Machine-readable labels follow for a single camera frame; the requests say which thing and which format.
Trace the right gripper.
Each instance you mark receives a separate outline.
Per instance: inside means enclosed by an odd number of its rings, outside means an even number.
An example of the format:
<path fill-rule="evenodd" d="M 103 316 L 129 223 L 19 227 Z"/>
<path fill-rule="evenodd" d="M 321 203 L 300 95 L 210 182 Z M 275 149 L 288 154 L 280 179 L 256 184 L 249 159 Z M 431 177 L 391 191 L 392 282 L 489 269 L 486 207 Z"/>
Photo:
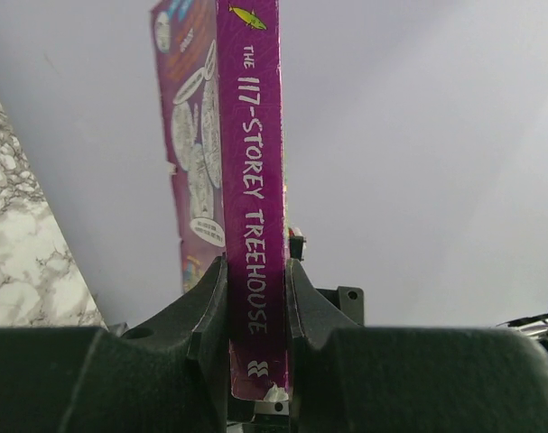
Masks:
<path fill-rule="evenodd" d="M 304 261 L 306 237 L 298 227 L 290 226 L 289 252 L 292 259 Z M 345 316 L 360 326 L 365 325 L 364 292 L 359 287 L 337 286 L 336 288 L 316 288 L 328 302 Z"/>

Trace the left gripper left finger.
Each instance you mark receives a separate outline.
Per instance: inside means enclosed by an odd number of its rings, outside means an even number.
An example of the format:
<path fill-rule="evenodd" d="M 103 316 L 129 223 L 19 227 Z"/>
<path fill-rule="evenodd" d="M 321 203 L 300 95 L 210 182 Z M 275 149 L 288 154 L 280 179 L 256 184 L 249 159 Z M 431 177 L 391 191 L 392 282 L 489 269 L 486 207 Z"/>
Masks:
<path fill-rule="evenodd" d="M 117 336 L 0 327 L 0 432 L 223 432 L 227 264 Z"/>

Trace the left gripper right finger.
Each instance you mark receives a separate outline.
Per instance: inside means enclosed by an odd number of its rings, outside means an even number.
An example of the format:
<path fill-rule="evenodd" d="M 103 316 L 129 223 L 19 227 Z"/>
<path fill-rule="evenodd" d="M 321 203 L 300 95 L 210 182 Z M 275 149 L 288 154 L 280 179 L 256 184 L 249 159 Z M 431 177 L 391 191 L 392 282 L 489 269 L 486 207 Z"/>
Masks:
<path fill-rule="evenodd" d="M 363 327 L 286 265 L 293 432 L 548 432 L 548 354 L 504 328 Z"/>

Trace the purple treehouse book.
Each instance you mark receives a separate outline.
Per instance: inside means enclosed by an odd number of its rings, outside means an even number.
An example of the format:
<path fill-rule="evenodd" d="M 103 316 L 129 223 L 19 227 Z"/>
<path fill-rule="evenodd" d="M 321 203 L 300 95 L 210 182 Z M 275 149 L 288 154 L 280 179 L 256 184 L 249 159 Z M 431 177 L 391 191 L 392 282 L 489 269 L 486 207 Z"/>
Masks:
<path fill-rule="evenodd" d="M 232 394 L 286 401 L 279 4 L 161 1 L 150 25 L 183 286 L 226 257 Z"/>

